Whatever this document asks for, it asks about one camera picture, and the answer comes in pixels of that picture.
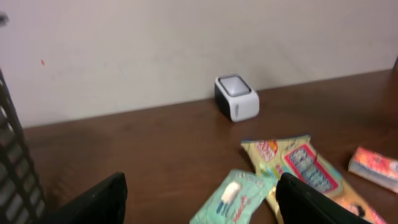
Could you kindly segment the orange tissue box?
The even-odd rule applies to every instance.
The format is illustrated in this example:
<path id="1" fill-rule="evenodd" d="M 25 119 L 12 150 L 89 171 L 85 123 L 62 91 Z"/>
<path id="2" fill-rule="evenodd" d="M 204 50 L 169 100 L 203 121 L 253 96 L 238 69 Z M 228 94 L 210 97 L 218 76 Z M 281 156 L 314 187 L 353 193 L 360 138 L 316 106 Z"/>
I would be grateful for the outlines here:
<path id="1" fill-rule="evenodd" d="M 348 171 L 397 193 L 397 159 L 358 147 Z"/>

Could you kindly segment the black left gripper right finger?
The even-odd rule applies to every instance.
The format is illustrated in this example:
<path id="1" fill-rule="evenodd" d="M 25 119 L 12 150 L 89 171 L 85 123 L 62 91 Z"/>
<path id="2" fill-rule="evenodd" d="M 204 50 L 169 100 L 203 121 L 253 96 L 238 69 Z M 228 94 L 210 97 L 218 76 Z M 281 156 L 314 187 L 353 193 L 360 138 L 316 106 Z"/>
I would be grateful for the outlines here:
<path id="1" fill-rule="evenodd" d="M 275 197 L 285 224 L 367 224 L 287 172 L 276 185 Z"/>

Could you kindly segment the yellow snack bag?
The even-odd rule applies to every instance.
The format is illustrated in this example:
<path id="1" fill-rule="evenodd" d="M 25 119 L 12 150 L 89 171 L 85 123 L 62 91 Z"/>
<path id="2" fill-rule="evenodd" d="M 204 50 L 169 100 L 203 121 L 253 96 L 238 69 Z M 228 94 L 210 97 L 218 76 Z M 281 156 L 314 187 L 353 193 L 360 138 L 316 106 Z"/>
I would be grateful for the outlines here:
<path id="1" fill-rule="evenodd" d="M 277 181 L 284 172 L 296 176 L 332 201 L 370 223 L 386 221 L 350 186 L 343 176 L 310 144 L 310 136 L 288 139 L 242 141 L 256 175 L 270 183 L 267 203 L 277 222 L 283 223 L 275 197 Z"/>

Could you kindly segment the light teal snack packet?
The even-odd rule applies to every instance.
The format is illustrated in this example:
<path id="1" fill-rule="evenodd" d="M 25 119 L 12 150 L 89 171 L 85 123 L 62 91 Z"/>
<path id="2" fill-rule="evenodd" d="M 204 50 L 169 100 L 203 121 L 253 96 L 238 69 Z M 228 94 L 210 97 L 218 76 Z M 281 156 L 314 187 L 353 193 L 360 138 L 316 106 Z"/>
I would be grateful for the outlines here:
<path id="1" fill-rule="evenodd" d="M 233 169 L 190 220 L 190 224 L 249 223 L 276 179 Z"/>

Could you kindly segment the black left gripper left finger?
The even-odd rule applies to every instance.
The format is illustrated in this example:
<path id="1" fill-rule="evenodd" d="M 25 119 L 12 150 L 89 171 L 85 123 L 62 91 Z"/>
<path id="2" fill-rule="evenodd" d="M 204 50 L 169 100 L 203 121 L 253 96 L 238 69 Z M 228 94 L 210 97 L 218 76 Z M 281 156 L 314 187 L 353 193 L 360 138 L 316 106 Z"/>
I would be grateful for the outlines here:
<path id="1" fill-rule="evenodd" d="M 126 200 L 125 174 L 116 172 L 34 224 L 123 224 Z"/>

